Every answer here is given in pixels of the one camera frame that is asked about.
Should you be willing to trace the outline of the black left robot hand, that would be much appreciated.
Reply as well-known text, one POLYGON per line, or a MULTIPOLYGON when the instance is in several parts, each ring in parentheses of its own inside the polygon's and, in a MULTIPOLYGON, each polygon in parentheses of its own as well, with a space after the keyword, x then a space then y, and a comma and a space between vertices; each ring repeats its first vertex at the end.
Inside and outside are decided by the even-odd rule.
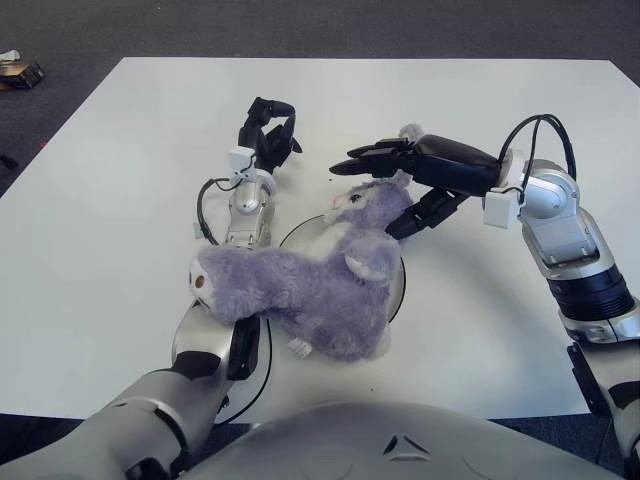
POLYGON ((294 137, 295 123, 296 111, 292 105, 256 97, 239 130, 238 145, 253 149, 256 153, 255 167, 272 174, 292 152, 303 152, 294 137), (285 118, 286 121, 264 133, 263 128, 274 118, 285 118))

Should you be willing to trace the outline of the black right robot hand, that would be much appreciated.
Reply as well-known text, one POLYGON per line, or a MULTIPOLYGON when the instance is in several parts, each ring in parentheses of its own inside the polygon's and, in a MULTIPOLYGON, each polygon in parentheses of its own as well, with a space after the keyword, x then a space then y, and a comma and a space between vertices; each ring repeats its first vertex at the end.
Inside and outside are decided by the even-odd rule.
POLYGON ((347 155, 329 171, 341 176, 370 174, 374 178, 388 178, 402 171, 414 182, 431 188, 387 225, 386 233, 397 240, 436 227, 467 198, 485 196, 498 185, 501 173, 497 158, 436 135, 424 135, 416 141, 383 139, 347 155))

